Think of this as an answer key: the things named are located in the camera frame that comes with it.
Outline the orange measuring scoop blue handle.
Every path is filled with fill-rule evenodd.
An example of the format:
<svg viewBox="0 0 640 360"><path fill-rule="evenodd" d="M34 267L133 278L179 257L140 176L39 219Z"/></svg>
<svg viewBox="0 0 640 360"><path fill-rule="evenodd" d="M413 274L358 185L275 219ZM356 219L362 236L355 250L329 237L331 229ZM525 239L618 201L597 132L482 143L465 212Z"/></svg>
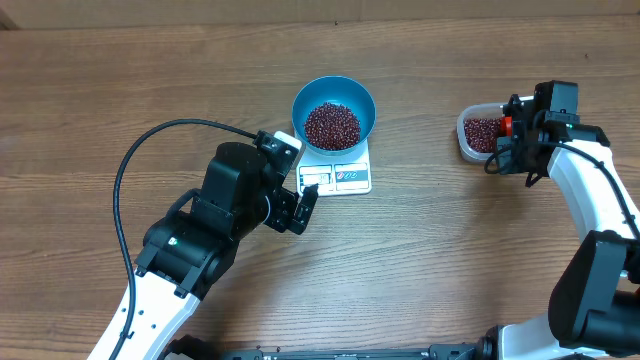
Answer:
<svg viewBox="0 0 640 360"><path fill-rule="evenodd" d="M501 137L510 137L513 135L513 119L511 116L501 118L499 134Z"/></svg>

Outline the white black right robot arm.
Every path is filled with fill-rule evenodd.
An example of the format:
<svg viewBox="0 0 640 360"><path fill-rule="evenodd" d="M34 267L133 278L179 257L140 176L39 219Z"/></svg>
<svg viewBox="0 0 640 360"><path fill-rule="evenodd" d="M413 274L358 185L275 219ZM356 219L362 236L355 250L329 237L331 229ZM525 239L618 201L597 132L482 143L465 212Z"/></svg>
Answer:
<svg viewBox="0 0 640 360"><path fill-rule="evenodd" d="M580 246L555 285L545 314L498 330L497 359L597 359L639 352L639 210L613 164L604 131L577 113L578 86L549 81L503 105L488 174L550 178L561 190Z"/></svg>

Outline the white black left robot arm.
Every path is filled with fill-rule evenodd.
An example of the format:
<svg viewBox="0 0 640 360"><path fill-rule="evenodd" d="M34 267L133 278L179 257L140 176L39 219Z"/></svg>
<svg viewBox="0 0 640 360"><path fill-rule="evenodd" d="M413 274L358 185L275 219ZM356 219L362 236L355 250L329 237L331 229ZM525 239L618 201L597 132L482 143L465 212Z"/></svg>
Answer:
<svg viewBox="0 0 640 360"><path fill-rule="evenodd" d="M129 286L90 356L156 359L231 267L239 242L264 224L302 234L318 198L283 188L302 144L284 133L218 146L201 188L153 224Z"/></svg>

